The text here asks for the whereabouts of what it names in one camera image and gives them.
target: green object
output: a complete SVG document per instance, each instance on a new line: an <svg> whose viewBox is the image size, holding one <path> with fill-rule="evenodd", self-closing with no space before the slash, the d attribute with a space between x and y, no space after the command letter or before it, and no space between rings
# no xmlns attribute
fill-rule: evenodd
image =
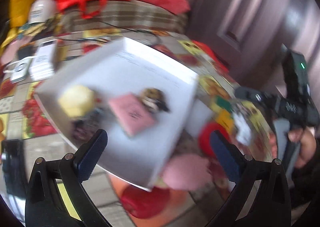
<svg viewBox="0 0 320 227"><path fill-rule="evenodd" d="M224 98L222 98L220 96L216 96L216 104L219 107L228 111L229 113L232 113L231 103L229 101L225 100Z"/></svg>

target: blue rubber fingertip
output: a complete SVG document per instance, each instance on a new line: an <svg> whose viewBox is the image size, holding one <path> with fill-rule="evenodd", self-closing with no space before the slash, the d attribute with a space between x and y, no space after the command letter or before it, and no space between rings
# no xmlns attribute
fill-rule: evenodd
<svg viewBox="0 0 320 227"><path fill-rule="evenodd" d="M82 183L89 179L94 167L101 157L108 143L108 135L105 130L101 130L96 140L89 147L83 159L77 165L78 181Z"/></svg>
<svg viewBox="0 0 320 227"><path fill-rule="evenodd" d="M213 131L210 135L210 146L214 151L220 165L231 182L238 183L241 178L240 167L232 154L221 140L218 134Z"/></svg>

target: hand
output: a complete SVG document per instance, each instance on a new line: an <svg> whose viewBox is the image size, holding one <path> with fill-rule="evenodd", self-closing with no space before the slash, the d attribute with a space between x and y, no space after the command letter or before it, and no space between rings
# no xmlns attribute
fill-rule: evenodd
<svg viewBox="0 0 320 227"><path fill-rule="evenodd" d="M295 168L302 168L311 160L316 152L316 139L308 129L303 130L301 128L290 131L288 137L291 142L301 142L300 154L296 161ZM278 150L276 136L274 134L270 134L269 142L272 157L276 158Z"/></svg>

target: blue gripper pad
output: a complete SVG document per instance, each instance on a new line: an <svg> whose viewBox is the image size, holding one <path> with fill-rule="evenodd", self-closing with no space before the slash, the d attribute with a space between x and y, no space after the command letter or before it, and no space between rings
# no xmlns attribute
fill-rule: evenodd
<svg viewBox="0 0 320 227"><path fill-rule="evenodd" d="M228 143L220 131L215 130L210 135L210 146L220 165L231 182L238 183L241 178L241 152L235 145Z"/></svg>
<svg viewBox="0 0 320 227"><path fill-rule="evenodd" d="M74 167L79 183L89 179L107 143L107 132L103 129L98 129L88 143L81 145L76 151Z"/></svg>

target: metal screw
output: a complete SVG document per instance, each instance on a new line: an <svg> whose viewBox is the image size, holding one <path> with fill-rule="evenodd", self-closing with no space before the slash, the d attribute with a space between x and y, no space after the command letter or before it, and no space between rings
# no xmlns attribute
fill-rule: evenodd
<svg viewBox="0 0 320 227"><path fill-rule="evenodd" d="M276 159L275 159L275 163L276 163L277 165L281 165L281 160L280 160L279 158L276 158Z"/></svg>
<svg viewBox="0 0 320 227"><path fill-rule="evenodd" d="M65 159L69 160L71 158L73 158L73 154L72 153L67 153L65 156L64 156Z"/></svg>
<svg viewBox="0 0 320 227"><path fill-rule="evenodd" d="M244 158L245 158L246 160L248 160L248 161L251 161L251 160L252 160L252 156L249 155L249 154L244 155Z"/></svg>
<svg viewBox="0 0 320 227"><path fill-rule="evenodd" d="M42 161L43 161L43 158L42 158L42 157L38 157L38 158L36 159L36 163L37 163L37 164L41 164Z"/></svg>
<svg viewBox="0 0 320 227"><path fill-rule="evenodd" d="M259 96L259 94L256 94L256 98L258 101L261 101L261 97Z"/></svg>

